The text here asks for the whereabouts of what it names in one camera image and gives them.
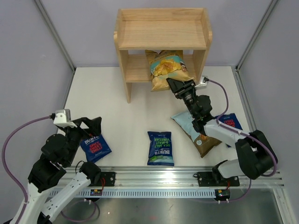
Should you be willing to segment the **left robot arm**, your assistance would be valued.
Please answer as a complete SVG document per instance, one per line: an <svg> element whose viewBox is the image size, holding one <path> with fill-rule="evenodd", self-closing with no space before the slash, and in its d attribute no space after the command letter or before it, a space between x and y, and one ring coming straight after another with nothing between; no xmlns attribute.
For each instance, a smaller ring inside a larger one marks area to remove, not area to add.
<svg viewBox="0 0 299 224"><path fill-rule="evenodd" d="M53 134L41 149L40 158L34 163L29 176L28 185L24 187L11 173L6 163L6 147L9 140L22 128L37 121L52 119L56 127L65 134ZM72 180L51 200L47 201L50 192L70 167L82 140L101 134L101 117L89 119L81 117L70 120L62 113L52 114L23 124L15 129L5 140L1 158L5 172L19 186L24 199L15 214L8 220L9 224L51 224L63 208L88 186L95 186L101 180L101 169L94 163L84 162Z"/></svg>

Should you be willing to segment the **yellow kettle chips bag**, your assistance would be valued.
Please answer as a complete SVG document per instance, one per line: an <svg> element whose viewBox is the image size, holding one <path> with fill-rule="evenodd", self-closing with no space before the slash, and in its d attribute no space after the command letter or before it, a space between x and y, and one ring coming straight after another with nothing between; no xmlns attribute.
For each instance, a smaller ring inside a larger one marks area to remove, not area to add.
<svg viewBox="0 0 299 224"><path fill-rule="evenodd" d="M145 50L145 55L149 63L152 91L168 90L167 78L178 81L194 79L183 60L182 50L162 50L159 53Z"/></svg>

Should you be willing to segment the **light blue cassava chips bag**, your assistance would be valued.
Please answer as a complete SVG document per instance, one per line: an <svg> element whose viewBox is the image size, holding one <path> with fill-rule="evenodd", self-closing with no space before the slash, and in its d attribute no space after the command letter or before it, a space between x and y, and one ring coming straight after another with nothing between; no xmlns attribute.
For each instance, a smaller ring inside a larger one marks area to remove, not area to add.
<svg viewBox="0 0 299 224"><path fill-rule="evenodd" d="M213 147L222 143L216 138L205 136L196 132L192 125L193 118L188 111L175 114L171 116L171 119L174 120L185 132L185 134L192 140L201 158L206 156Z"/></svg>

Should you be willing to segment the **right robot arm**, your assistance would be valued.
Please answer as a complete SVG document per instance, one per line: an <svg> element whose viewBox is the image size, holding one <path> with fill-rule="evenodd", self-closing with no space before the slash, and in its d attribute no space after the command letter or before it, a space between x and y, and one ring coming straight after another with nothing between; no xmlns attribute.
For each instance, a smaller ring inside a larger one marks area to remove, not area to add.
<svg viewBox="0 0 299 224"><path fill-rule="evenodd" d="M220 122L211 115L208 95L197 95L193 80L166 79L176 98L183 100L192 117L196 132L213 137L236 150L237 159L223 161L212 169L212 180L223 185L234 176L246 176L255 180L260 176L271 177L277 171L278 159L263 132L245 132Z"/></svg>

